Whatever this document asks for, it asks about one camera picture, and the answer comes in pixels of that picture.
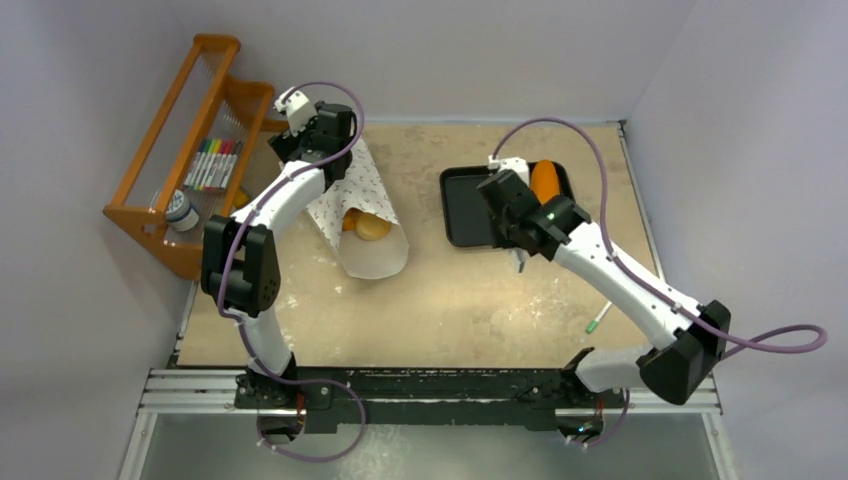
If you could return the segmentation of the white patterned paper bag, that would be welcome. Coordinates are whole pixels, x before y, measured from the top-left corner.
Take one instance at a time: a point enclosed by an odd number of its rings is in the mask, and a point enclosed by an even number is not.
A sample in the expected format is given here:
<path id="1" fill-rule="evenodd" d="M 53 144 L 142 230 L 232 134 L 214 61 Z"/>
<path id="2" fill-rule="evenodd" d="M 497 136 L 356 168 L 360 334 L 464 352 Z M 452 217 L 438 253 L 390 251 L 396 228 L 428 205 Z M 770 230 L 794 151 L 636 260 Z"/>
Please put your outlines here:
<path id="1" fill-rule="evenodd" d="M 351 153 L 345 177 L 307 213 L 349 276 L 388 278 L 405 267 L 409 243 L 365 141 Z"/>

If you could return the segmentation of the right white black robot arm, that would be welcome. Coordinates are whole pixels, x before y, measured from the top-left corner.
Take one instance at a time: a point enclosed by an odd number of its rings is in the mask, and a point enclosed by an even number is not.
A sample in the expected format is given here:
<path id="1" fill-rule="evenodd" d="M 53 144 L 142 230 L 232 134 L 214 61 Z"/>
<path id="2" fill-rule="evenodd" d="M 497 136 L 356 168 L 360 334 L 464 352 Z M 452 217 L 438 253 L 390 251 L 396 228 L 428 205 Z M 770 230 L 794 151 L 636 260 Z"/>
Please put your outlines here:
<path id="1" fill-rule="evenodd" d="M 600 392 L 644 387 L 660 399 L 685 404 L 721 360 L 729 310 L 719 301 L 701 304 L 646 270 L 614 245 L 573 200 L 558 195 L 542 204 L 512 170 L 477 188 L 493 221 L 514 247 L 578 275 L 621 310 L 645 335 L 646 347 L 588 349 L 567 366 L 564 399 L 584 407 Z"/>

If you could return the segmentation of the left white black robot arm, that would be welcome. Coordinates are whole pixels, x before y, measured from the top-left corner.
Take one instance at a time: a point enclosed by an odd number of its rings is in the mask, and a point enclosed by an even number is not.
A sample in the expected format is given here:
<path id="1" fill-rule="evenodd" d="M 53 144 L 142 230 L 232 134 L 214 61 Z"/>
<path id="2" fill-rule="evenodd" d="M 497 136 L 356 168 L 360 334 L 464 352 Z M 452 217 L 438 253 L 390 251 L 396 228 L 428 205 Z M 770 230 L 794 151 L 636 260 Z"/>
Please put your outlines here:
<path id="1" fill-rule="evenodd" d="M 303 382 L 273 305 L 282 287 L 277 240 L 309 203 L 342 180 L 361 130 L 354 110 L 318 101 L 300 130 L 272 136 L 279 176 L 252 202 L 205 224 L 201 289 L 232 320 L 248 353 L 247 377 L 272 408 L 297 399 Z"/>

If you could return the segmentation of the set of coloured markers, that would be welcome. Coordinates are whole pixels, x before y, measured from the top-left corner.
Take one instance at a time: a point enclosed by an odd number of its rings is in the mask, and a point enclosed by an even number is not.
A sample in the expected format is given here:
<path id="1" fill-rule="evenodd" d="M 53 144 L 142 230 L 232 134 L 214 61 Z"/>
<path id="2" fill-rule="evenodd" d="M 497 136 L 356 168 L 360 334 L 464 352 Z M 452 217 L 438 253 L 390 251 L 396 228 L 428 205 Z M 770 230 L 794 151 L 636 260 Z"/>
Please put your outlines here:
<path id="1" fill-rule="evenodd" d="M 224 193 L 243 146 L 244 142 L 237 140 L 202 140 L 184 179 L 183 187 L 192 191 Z"/>

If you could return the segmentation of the orange wooden shelf rack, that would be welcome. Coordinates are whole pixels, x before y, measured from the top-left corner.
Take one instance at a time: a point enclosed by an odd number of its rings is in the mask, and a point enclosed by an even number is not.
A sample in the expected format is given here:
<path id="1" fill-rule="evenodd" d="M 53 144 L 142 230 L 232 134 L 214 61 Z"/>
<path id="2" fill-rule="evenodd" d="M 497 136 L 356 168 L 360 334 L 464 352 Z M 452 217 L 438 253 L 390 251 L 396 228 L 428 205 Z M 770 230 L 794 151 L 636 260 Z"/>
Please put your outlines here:
<path id="1" fill-rule="evenodd" d="M 237 78 L 241 49 L 231 35 L 197 34 L 121 179 L 104 215 L 177 276 L 200 275 L 202 222 L 230 213 L 250 157 L 263 132 L 287 124 L 271 117 L 272 85 Z M 177 231 L 166 220 L 169 200 L 184 188 L 192 162 L 208 138 L 237 144 L 231 174 L 220 192 L 188 189 L 200 224 Z"/>

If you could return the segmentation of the round fake bread bun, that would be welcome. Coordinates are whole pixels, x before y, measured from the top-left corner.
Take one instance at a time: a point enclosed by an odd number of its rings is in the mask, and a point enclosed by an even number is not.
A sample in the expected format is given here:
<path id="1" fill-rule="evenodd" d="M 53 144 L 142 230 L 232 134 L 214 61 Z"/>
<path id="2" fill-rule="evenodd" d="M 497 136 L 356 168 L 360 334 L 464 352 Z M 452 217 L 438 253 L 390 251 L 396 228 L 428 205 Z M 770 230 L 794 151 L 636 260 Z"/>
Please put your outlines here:
<path id="1" fill-rule="evenodd" d="M 363 212 L 357 221 L 355 232 L 364 241 L 383 239 L 391 230 L 392 223 L 375 214 Z"/>

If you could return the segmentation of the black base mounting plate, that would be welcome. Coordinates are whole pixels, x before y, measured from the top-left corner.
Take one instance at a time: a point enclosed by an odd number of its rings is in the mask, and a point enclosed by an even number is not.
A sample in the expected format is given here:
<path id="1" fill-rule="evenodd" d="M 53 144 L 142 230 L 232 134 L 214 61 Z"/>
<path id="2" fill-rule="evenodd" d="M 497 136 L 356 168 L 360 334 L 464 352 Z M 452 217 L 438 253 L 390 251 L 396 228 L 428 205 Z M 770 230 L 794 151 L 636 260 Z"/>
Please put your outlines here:
<path id="1" fill-rule="evenodd" d="M 365 368 L 299 366 L 301 385 L 236 378 L 240 410 L 287 411 L 309 433 L 343 424 L 520 426 L 598 435 L 602 414 L 624 397 L 592 393 L 568 368 Z"/>

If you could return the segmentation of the black plastic tray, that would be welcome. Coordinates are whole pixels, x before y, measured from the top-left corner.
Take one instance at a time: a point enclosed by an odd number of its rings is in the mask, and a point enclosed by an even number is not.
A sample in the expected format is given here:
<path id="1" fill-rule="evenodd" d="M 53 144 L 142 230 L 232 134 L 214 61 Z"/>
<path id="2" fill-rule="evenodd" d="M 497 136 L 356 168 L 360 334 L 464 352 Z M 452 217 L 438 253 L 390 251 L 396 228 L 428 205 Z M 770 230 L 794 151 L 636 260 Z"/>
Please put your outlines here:
<path id="1" fill-rule="evenodd" d="M 439 185 L 445 235 L 458 248 L 519 248 L 503 235 L 478 185 L 494 174 L 486 165 L 451 167 L 441 172 Z"/>

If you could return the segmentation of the aluminium rail frame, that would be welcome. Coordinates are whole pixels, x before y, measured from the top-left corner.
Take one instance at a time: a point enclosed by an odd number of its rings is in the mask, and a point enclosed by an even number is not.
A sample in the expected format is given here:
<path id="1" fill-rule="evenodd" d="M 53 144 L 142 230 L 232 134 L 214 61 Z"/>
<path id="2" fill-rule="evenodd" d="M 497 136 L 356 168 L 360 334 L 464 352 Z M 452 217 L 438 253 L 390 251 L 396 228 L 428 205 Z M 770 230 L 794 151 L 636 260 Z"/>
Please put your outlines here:
<path id="1" fill-rule="evenodd" d="M 240 409 L 237 332 L 200 291 L 175 357 L 144 386 L 122 476 L 132 479 L 728 479 L 721 402 L 707 380 L 682 406 L 635 388 L 574 394 L 583 349 L 636 353 L 647 339 L 576 275 L 445 233 L 441 173 L 479 165 L 497 125 L 372 125 L 365 141 L 408 241 L 405 267 L 348 276 L 307 214 L 281 236 L 275 309 L 303 376 L 347 383 L 365 404 L 313 387 L 292 407 Z"/>

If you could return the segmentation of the small orange fake bread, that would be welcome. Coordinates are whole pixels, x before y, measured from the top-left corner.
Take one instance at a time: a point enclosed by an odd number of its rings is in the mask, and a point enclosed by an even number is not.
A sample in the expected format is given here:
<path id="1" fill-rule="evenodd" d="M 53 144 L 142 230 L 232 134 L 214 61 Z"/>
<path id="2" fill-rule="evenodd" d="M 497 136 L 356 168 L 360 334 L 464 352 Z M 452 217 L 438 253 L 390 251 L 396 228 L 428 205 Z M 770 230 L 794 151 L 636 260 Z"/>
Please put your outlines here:
<path id="1" fill-rule="evenodd" d="M 357 227 L 357 221 L 362 212 L 356 208 L 348 209 L 342 219 L 342 230 L 353 231 Z"/>

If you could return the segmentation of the white blue tape roll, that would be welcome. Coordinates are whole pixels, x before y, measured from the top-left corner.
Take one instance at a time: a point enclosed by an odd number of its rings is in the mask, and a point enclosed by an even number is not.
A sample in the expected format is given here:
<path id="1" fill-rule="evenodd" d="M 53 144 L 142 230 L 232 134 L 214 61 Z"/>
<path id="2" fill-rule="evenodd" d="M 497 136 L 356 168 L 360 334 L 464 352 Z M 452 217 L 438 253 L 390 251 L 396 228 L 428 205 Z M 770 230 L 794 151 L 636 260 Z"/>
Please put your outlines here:
<path id="1" fill-rule="evenodd" d="M 199 213 L 182 190 L 175 190 L 165 210 L 167 224 L 177 232 L 192 230 L 200 221 Z"/>

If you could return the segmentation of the green tipped white marker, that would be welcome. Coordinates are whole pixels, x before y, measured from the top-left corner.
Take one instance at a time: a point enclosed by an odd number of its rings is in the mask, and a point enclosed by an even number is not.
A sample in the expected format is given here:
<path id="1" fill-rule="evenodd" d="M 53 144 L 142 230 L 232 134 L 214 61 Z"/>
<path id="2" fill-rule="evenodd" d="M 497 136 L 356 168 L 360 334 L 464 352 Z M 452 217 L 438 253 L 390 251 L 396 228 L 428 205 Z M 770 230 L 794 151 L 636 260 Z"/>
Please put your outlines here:
<path id="1" fill-rule="evenodd" d="M 611 309 L 611 307 L 612 307 L 611 302 L 607 302 L 607 303 L 604 304 L 604 306 L 601 308 L 601 310 L 587 324 L 587 326 L 585 328 L 585 332 L 587 334 L 592 334 L 597 329 L 598 325 L 604 319 L 605 315 L 608 313 L 608 311 Z"/>

